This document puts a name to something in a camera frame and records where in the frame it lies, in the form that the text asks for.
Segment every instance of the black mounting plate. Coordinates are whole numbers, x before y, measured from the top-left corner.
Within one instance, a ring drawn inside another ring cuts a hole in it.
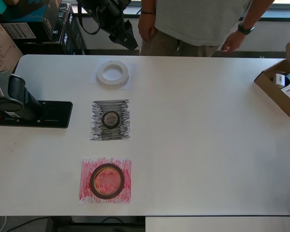
[[[0,111],[0,126],[9,127],[44,127],[44,128],[67,128],[73,104],[70,101],[38,101],[43,114],[35,121],[27,121],[21,118],[11,117]]]

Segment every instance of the white tape roll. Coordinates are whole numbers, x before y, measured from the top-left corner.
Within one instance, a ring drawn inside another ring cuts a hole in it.
[[[109,68],[109,66],[115,65],[116,68],[120,68],[122,70],[122,76],[117,80],[108,80],[103,76],[103,72],[106,68]],[[120,86],[123,83],[125,83],[129,78],[129,70],[128,67],[119,60],[110,60],[108,62],[103,63],[97,72],[98,79],[107,86]]]

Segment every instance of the wristwatch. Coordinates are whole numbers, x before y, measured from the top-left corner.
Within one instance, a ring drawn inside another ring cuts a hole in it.
[[[143,11],[142,9],[141,9],[141,14],[147,14],[147,15],[156,15],[156,11],[152,11],[152,12],[146,12],[146,11]]]
[[[252,27],[251,29],[246,30],[246,29],[243,27],[243,23],[240,22],[240,23],[238,24],[237,29],[238,29],[240,32],[244,33],[245,35],[248,35],[249,33],[251,33],[251,32],[254,30],[254,27]]]

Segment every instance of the black camera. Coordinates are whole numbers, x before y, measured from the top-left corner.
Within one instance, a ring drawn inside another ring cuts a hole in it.
[[[123,11],[131,0],[77,0],[77,2],[78,12],[81,12],[83,7],[99,26],[95,32],[88,32],[84,29],[81,14],[78,14],[80,25],[85,32],[95,35],[102,29],[110,34],[110,40],[116,44],[129,50],[134,50],[138,46],[130,21],[124,21]]]

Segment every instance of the brown tape roll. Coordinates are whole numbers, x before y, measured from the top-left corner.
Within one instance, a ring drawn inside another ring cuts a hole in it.
[[[120,184],[119,184],[118,189],[115,192],[110,193],[110,194],[102,194],[102,193],[100,193],[97,190],[96,183],[95,183],[96,178],[99,175],[99,173],[102,172],[103,170],[106,170],[106,169],[113,169],[113,170],[115,170],[116,172],[118,172],[119,177],[120,177]],[[105,200],[112,199],[115,196],[117,196],[118,194],[120,194],[120,192],[124,188],[124,184],[125,184],[125,178],[124,178],[124,174],[123,174],[122,170],[119,167],[117,167],[116,165],[112,164],[112,163],[105,163],[105,164],[102,164],[99,167],[97,167],[93,171],[93,173],[91,174],[90,183],[89,183],[90,189],[91,189],[92,193],[96,197],[99,197],[99,198],[105,199]]]

